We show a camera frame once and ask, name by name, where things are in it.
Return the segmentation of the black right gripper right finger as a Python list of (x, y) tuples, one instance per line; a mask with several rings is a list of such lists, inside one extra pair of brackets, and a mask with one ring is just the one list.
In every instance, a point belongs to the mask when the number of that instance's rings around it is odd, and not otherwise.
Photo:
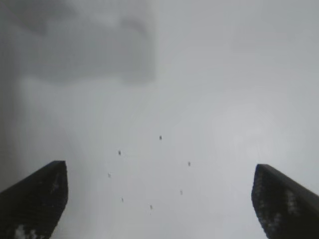
[(268, 164), (257, 164), (251, 200), (269, 239), (317, 239), (319, 196)]

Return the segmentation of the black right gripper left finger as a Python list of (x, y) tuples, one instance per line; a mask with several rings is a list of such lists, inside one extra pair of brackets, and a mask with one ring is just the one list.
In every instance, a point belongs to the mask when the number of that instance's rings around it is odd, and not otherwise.
[(65, 161), (52, 161), (0, 194), (2, 239), (51, 238), (68, 202)]

